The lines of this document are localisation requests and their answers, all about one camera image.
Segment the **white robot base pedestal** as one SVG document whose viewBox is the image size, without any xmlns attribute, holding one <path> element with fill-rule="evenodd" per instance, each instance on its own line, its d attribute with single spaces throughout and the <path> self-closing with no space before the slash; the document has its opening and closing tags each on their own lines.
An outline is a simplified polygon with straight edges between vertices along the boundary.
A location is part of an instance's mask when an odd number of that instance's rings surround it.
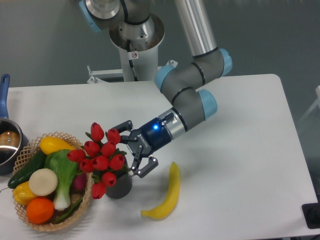
<svg viewBox="0 0 320 240">
<path fill-rule="evenodd" d="M 158 71 L 158 47 L 148 50 L 119 48 L 119 56 L 125 82 L 153 81 Z"/>
</svg>

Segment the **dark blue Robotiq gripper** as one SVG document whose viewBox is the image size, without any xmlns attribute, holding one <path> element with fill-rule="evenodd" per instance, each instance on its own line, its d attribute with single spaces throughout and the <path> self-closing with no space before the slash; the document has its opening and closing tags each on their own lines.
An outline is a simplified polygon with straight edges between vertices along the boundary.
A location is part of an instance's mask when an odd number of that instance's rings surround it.
<svg viewBox="0 0 320 240">
<path fill-rule="evenodd" d="M 159 163 L 158 159 L 152 154 L 172 141 L 166 129 L 168 118 L 156 117 L 140 128 L 133 129 L 131 120 L 124 121 L 110 130 L 117 130 L 119 133 L 129 132 L 129 135 L 121 135 L 120 142 L 127 145 L 133 155 L 129 175 L 144 178 Z"/>
</svg>

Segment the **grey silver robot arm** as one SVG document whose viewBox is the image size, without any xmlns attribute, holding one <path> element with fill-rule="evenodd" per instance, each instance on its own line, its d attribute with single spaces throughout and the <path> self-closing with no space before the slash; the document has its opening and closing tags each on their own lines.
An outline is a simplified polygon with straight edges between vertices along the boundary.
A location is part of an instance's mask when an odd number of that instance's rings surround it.
<svg viewBox="0 0 320 240">
<path fill-rule="evenodd" d="M 79 7 L 94 32 L 107 29 L 118 48 L 126 82 L 154 81 L 171 108 L 133 129 L 130 121 L 117 126 L 128 131 L 121 141 L 133 155 L 129 170 L 143 178 L 157 165 L 153 153 L 217 112 L 214 96 L 203 86 L 226 75 L 233 66 L 229 53 L 216 44 L 201 0 L 177 0 L 175 6 L 193 57 L 190 66 L 158 66 L 158 47 L 165 29 L 150 11 L 148 0 L 81 0 Z"/>
</svg>

